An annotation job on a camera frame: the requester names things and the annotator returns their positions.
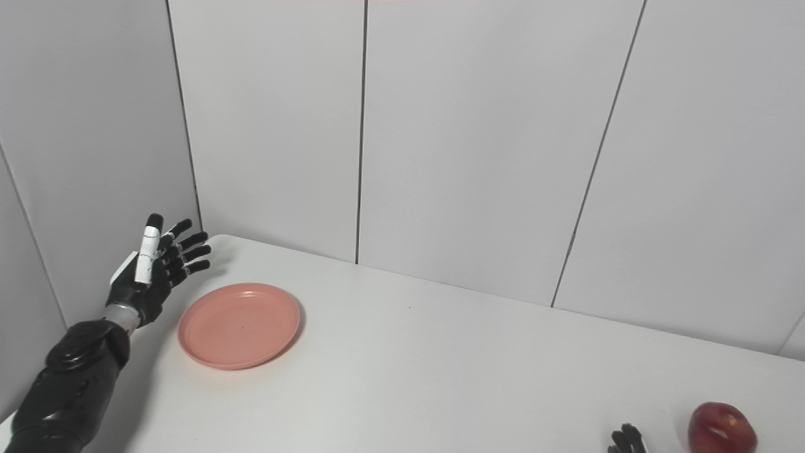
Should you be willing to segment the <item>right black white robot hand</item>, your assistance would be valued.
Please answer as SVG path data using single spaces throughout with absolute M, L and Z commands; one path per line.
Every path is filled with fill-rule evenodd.
M 611 433 L 612 444 L 608 445 L 609 453 L 647 453 L 642 434 L 635 425 L 624 423 L 620 430 Z

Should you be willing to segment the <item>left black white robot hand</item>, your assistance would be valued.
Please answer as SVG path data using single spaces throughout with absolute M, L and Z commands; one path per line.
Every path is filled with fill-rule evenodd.
M 209 269 L 209 233 L 187 235 L 192 219 L 164 229 L 164 216 L 148 216 L 138 250 L 118 267 L 110 280 L 103 319 L 132 333 L 155 321 L 173 289 Z

